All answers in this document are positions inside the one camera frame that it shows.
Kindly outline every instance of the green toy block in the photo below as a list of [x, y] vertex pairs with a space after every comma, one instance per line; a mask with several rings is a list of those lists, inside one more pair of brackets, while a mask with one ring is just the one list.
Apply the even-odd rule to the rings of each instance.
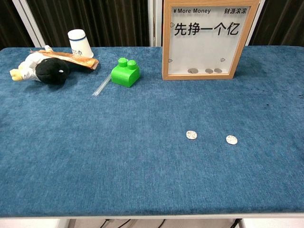
[[139, 67], [134, 60], [120, 58], [118, 65], [111, 71], [112, 82], [122, 86], [131, 87], [140, 77]]

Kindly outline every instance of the white paper cup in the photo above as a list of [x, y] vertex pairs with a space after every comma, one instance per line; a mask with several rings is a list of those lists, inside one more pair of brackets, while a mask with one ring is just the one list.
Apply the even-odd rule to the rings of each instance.
[[86, 34], [82, 29], [74, 29], [67, 33], [73, 54], [92, 58], [94, 56]]

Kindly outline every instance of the coin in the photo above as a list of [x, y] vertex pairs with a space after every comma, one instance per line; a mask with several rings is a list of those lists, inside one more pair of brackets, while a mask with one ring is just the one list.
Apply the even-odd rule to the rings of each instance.
[[220, 74], [220, 73], [222, 73], [222, 70], [219, 69], [219, 68], [215, 68], [215, 69], [214, 69], [214, 72]]
[[187, 131], [186, 136], [188, 139], [196, 139], [198, 137], [195, 131]]
[[197, 74], [198, 72], [199, 72], [199, 70], [196, 68], [188, 69], [188, 73], [190, 73], [190, 74]]
[[237, 144], [238, 139], [236, 137], [234, 137], [233, 135], [228, 135], [226, 137], [226, 141], [231, 145], [235, 145], [235, 144]]
[[213, 70], [211, 70], [211, 69], [206, 69], [205, 72], [206, 72], [207, 74], [212, 74], [212, 73], [213, 73]]

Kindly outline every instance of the plush toy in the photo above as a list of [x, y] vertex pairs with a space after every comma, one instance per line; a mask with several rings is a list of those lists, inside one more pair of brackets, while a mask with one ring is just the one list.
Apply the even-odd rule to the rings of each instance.
[[[45, 46], [45, 50], [53, 51], [48, 45]], [[64, 84], [69, 73], [70, 69], [64, 60], [47, 57], [39, 52], [30, 54], [18, 69], [10, 71], [14, 81], [31, 79], [53, 85]]]

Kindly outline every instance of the frame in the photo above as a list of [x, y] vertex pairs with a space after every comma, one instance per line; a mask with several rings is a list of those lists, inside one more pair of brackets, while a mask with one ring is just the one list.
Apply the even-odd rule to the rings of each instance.
[[[260, 0], [165, 0], [162, 48], [162, 78], [163, 80], [198, 80], [198, 79], [232, 79], [237, 68], [239, 58], [250, 32]], [[240, 33], [237, 48], [232, 59], [228, 73], [224, 74], [169, 74], [169, 52], [171, 36], [171, 10], [172, 7], [249, 7], [249, 12]]]

